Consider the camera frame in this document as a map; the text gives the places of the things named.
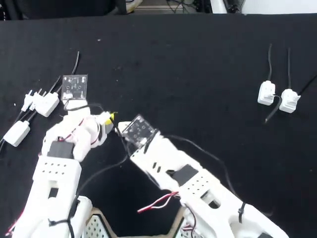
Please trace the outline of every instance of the black cable tie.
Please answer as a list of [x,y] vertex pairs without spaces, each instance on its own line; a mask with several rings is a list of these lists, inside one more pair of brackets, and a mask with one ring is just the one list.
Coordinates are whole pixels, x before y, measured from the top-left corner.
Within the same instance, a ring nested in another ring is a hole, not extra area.
[[51,221],[50,219],[48,219],[48,220],[49,220],[49,227],[56,226],[57,224],[60,224],[60,223],[70,224],[70,219],[65,219],[65,220],[60,220],[60,221]]
[[246,203],[243,202],[242,206],[239,208],[238,213],[239,213],[239,223],[242,223],[242,215],[244,213],[244,207],[246,206]]

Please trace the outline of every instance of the black fabric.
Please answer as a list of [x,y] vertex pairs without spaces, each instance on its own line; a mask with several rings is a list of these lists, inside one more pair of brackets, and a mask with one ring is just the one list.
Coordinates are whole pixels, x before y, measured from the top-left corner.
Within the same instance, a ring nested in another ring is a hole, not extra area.
[[[317,71],[317,15],[115,16],[7,22],[0,24],[0,134],[19,113],[30,89],[48,90],[69,74],[81,52],[78,74],[88,74],[88,100],[117,111],[118,121],[141,113],[162,134],[193,140],[226,163],[240,198],[291,238],[313,237],[317,226],[317,83],[293,114],[257,103],[268,74],[278,95],[287,87],[286,52],[292,48],[295,91]],[[61,120],[62,106],[49,118],[37,116],[17,148],[6,146],[0,161],[0,232],[25,206],[42,139]],[[219,164],[185,142],[193,156],[227,186]],[[80,184],[124,157],[111,134],[82,163]],[[166,233],[178,209],[137,214],[159,191],[132,162],[93,180],[83,195],[100,208],[120,236]]]

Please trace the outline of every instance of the red wire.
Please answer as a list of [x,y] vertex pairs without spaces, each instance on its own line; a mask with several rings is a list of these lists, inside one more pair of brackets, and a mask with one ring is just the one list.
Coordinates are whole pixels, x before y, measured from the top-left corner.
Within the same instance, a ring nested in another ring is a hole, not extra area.
[[166,198],[169,198],[169,197],[172,197],[174,195],[178,194],[178,192],[172,192],[172,193],[169,193],[169,194],[166,194],[164,195],[163,197],[159,198],[158,200],[156,200],[154,203],[144,207],[144,208],[141,208],[138,210],[138,213],[142,213],[142,212],[145,212],[145,211],[148,211],[148,210],[151,210],[152,207],[154,207],[158,202],[161,202],[162,200],[166,199]]

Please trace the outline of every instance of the white plug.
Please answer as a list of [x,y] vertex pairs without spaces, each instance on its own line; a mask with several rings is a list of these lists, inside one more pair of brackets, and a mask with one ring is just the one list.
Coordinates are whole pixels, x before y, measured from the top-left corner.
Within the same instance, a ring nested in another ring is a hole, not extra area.
[[30,90],[30,92],[28,94],[25,94],[24,104],[21,108],[21,111],[26,112],[26,110],[28,110],[29,106],[33,103],[33,96],[31,94],[32,94],[32,90]]
[[274,101],[275,84],[271,81],[264,81],[259,90],[258,103],[264,105],[271,105]]
[[41,100],[43,100],[43,96],[46,94],[46,92],[44,92],[42,95],[40,95],[40,93],[36,92],[33,95],[33,103],[30,106],[30,110],[33,111],[35,109],[35,106],[37,103],[39,103]]
[[29,122],[26,120],[23,122],[18,120],[4,135],[3,139],[10,145],[17,147],[21,143],[21,141],[26,137],[29,131]]
[[45,116],[48,117],[52,111],[57,107],[59,103],[59,98],[57,93],[48,93],[44,97],[40,96],[37,102],[35,103],[35,110]]
[[279,106],[281,111],[292,113],[296,110],[297,101],[300,99],[300,95],[297,95],[292,89],[285,89],[282,92],[282,103]]

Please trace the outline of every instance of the red and white wire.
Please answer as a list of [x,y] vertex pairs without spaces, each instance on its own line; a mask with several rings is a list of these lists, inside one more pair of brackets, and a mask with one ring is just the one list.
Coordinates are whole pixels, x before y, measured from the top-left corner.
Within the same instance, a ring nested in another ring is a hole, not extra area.
[[[138,210],[138,213],[142,213],[142,212],[145,212],[145,211],[151,210],[151,209],[160,209],[160,208],[163,208],[163,207],[165,207],[165,206],[169,203],[170,199],[171,199],[173,196],[175,196],[176,194],[178,194],[178,192],[172,192],[172,193],[166,194],[166,195],[164,195],[163,197],[160,197],[159,199],[157,199],[157,200],[156,200],[155,202],[153,202],[152,204],[150,204],[150,205],[148,205],[148,206],[146,206],[146,207],[144,207],[144,208],[139,209],[139,210]],[[158,202],[161,202],[161,201],[163,201],[163,200],[165,200],[165,199],[167,199],[167,201],[166,201],[163,205],[161,205],[161,206],[155,206]]]

